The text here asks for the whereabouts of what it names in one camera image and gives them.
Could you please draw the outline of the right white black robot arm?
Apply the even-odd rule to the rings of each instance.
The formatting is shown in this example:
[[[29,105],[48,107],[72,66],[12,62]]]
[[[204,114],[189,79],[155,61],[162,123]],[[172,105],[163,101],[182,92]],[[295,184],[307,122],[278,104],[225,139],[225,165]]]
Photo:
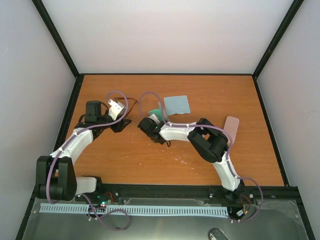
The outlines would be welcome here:
[[[144,117],[137,126],[154,143],[171,145],[171,141],[191,143],[201,158],[213,165],[224,188],[228,202],[234,203],[242,194],[244,181],[236,173],[230,157],[227,132],[205,118],[194,123],[177,124]]]

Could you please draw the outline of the pink glasses case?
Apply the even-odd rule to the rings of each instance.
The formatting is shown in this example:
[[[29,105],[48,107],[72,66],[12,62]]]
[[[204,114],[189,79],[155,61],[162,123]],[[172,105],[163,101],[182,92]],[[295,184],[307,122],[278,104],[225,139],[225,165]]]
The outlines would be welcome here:
[[[228,138],[228,145],[230,145],[230,143],[234,143],[236,136],[237,136],[237,132],[238,132],[238,127],[239,127],[239,123],[240,120],[236,117],[233,116],[227,116],[225,123],[224,123],[224,127],[223,129],[229,133],[229,135],[231,136],[231,138]]]

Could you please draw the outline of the blue cleaning cloth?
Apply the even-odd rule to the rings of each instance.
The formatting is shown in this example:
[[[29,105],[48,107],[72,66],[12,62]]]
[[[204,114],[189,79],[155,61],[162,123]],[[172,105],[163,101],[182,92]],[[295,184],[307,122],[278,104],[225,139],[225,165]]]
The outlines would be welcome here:
[[[186,95],[165,97],[164,105],[168,116],[191,113],[188,97]]]

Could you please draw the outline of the grey glasses case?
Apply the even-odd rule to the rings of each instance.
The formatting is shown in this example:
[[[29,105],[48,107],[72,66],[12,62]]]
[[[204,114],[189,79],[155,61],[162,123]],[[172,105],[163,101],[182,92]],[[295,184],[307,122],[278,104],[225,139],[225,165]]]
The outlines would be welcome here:
[[[162,104],[161,102],[158,102],[158,108],[156,109],[153,109],[151,111],[149,111],[149,116],[148,118],[152,119],[153,121],[155,121],[157,124],[159,122],[161,122],[163,119],[168,122],[169,121],[169,118],[168,118],[168,115],[166,113],[165,110],[162,110]]]

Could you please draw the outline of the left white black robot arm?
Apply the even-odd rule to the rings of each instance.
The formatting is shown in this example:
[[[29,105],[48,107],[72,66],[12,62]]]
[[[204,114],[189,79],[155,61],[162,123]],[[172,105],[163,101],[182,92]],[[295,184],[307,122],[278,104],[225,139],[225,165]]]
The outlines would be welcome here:
[[[76,177],[74,165],[85,148],[99,137],[104,130],[119,133],[131,123],[126,119],[127,104],[112,99],[107,103],[88,101],[83,114],[71,136],[54,152],[40,156],[36,162],[35,195],[56,201],[70,201],[85,194],[92,201],[103,198],[104,188],[98,185],[96,176]]]

